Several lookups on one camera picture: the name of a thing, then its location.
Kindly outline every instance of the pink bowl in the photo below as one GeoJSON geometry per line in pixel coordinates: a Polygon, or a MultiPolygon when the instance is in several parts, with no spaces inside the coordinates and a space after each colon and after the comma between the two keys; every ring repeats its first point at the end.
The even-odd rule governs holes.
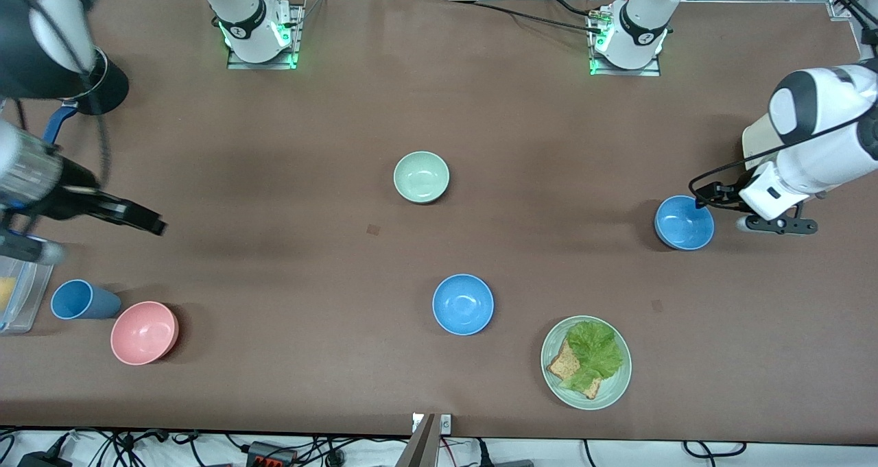
{"type": "Polygon", "coordinates": [[[140,366],[167,354],[176,343],[176,316],[162,302],[138,302],[112,326],[110,347],[125,364],[140,366]]]}

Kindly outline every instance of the blue handle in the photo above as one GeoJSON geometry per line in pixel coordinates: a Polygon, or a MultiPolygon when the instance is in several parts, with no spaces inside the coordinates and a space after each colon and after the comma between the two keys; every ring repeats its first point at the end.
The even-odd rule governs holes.
{"type": "Polygon", "coordinates": [[[76,113],[76,107],[72,105],[61,105],[59,110],[54,111],[49,122],[46,124],[46,130],[43,132],[43,141],[54,145],[54,140],[58,138],[60,126],[76,113]]]}

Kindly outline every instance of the clear plastic container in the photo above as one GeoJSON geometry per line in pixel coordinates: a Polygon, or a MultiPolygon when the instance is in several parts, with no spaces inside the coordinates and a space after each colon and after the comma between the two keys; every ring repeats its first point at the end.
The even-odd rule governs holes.
{"type": "Polygon", "coordinates": [[[0,317],[0,335],[26,333],[34,326],[37,310],[46,294],[52,266],[0,256],[0,278],[15,280],[15,288],[0,317]]]}

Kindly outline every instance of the cup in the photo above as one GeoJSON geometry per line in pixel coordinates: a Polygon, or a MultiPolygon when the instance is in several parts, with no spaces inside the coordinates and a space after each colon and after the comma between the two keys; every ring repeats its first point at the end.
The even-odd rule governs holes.
{"type": "Polygon", "coordinates": [[[119,296],[85,280],[68,280],[52,295],[52,314],[60,320],[101,320],[116,316],[119,296]]]}

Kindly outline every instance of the red wire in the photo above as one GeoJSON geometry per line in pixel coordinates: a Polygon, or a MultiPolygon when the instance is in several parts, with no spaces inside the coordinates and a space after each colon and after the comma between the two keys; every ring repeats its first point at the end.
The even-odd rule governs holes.
{"type": "Polygon", "coordinates": [[[442,438],[442,444],[445,445],[445,451],[447,451],[448,456],[451,457],[451,464],[454,465],[454,467],[458,467],[458,463],[454,460],[454,454],[451,453],[451,446],[448,445],[448,442],[445,440],[445,438],[442,438]]]}

